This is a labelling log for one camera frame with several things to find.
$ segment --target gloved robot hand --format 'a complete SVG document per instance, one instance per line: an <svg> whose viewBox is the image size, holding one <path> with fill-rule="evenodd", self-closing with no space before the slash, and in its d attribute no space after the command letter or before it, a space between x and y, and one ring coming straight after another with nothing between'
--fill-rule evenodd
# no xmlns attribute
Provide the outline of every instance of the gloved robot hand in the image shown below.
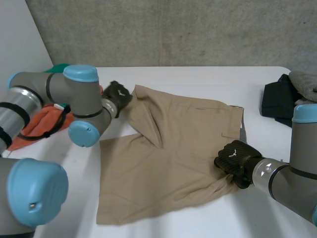
<svg viewBox="0 0 317 238"><path fill-rule="evenodd" d="M263 158L261 153L250 145L234 140L218 152L214 165L227 174L233 175L233 181L239 188L247 188L252 183L252 171L248 171L247 162L257 163Z"/></svg>
<svg viewBox="0 0 317 238"><path fill-rule="evenodd" d="M110 86L104 90L103 98L109 99L115 104L117 108L115 118L118 118L120 111L132 100L132 95L130 95L129 91L122 84L112 81Z"/></svg>

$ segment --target concrete wall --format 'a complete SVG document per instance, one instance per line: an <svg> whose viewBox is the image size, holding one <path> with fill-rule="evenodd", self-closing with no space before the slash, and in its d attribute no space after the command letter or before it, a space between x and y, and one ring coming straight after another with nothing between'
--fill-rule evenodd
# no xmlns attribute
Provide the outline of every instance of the concrete wall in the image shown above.
<svg viewBox="0 0 317 238"><path fill-rule="evenodd" d="M0 0L0 97L15 72L52 67L41 36L24 0Z"/></svg>
<svg viewBox="0 0 317 238"><path fill-rule="evenodd" d="M317 72L316 0L27 0L54 63Z"/></svg>

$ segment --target table surface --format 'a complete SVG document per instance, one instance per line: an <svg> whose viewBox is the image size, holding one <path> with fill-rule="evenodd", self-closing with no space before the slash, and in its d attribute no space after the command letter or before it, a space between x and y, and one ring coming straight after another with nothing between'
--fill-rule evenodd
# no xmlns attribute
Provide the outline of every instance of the table surface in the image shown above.
<svg viewBox="0 0 317 238"><path fill-rule="evenodd" d="M289 70L282 67L117 67L97 68L104 88L116 80L181 96L222 101L245 108L248 143L265 157L289 162L291 128L264 118L259 108L264 85ZM134 134L123 117L112 121L101 139ZM35 158L65 168L69 193L59 215L37 228L36 238L312 238L317 228L250 187L206 205L170 212L124 226L96 225L100 147L74 145L67 130L14 151L11 158Z"/></svg>

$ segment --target gray cloth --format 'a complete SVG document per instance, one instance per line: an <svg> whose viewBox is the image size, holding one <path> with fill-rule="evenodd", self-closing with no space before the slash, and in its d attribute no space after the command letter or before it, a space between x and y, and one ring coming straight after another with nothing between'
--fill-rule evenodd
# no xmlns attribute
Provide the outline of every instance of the gray cloth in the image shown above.
<svg viewBox="0 0 317 238"><path fill-rule="evenodd" d="M317 102L317 75L292 71L289 78L301 95L308 100Z"/></svg>
<svg viewBox="0 0 317 238"><path fill-rule="evenodd" d="M312 100L308 100L307 98L301 98L295 102L295 105L304 105L304 104L315 104Z"/></svg>

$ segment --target black band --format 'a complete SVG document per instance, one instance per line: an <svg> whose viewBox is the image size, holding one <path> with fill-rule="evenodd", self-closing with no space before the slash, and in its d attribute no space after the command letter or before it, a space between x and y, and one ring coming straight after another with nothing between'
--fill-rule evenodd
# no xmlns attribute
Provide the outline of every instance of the black band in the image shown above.
<svg viewBox="0 0 317 238"><path fill-rule="evenodd" d="M76 118L93 118L93 117L95 117L95 116L98 116L100 113L102 113L103 112L103 108L100 110L100 111L98 111L98 112L96 112L96 113L94 113L94 114L89 114L89 115L76 115L76 114L74 114L73 113L73 115L74 115L74 117L76 117Z"/></svg>
<svg viewBox="0 0 317 238"><path fill-rule="evenodd" d="M298 169L293 168L293 167L290 168L290 171L292 171L293 173L295 173L295 174L297 174L299 176L302 176L302 177L305 177L305 178L308 178L308 179L317 180L317 175L315 175L315 174L311 174L311 173L308 173L308 172L305 172L305 171L301 171L301 170L298 170Z"/></svg>
<svg viewBox="0 0 317 238"><path fill-rule="evenodd" d="M35 232L13 234L13 235L0 235L0 238L32 238Z"/></svg>
<svg viewBox="0 0 317 238"><path fill-rule="evenodd" d="M51 96L51 92L50 92L50 82L51 82L51 79L53 77L55 73L51 73L48 77L48 79L46 80L46 95L48 96L48 98L50 99L50 101L52 103L55 103L52 96Z"/></svg>
<svg viewBox="0 0 317 238"><path fill-rule="evenodd" d="M6 148L9 148L10 145L12 144L11 137L3 130L1 126L0 126L0 139L2 139L5 142Z"/></svg>
<svg viewBox="0 0 317 238"><path fill-rule="evenodd" d="M275 178L275 175L277 175L277 173L278 173L279 171L281 171L281 169L283 169L283 168L285 168L285 167L287 167L287 166L289 166L289 165L282 165L282 166L278 167L278 168L272 173L271 177L269 178L269 181L268 181L268 191L269 191L271 197L272 197L274 200L275 200L275 198L274 198L273 193L272 193L273 180L274 180L274 178Z"/></svg>
<svg viewBox="0 0 317 238"><path fill-rule="evenodd" d="M0 108L8 108L20 115L22 119L24 120L24 126L27 126L30 122L30 116L29 114L21 108L19 105L13 104L13 103L7 103L7 102L2 102L0 103Z"/></svg>
<svg viewBox="0 0 317 238"><path fill-rule="evenodd" d="M25 87L25 86L22 86L22 85L15 85L14 87L23 88L23 89L25 89L25 90L30 91L31 93L33 93L33 94L40 100L42 107L44 106L44 101L43 101L43 99L42 99L41 96L40 96L37 92L35 92L33 89L30 89L30 88Z"/></svg>

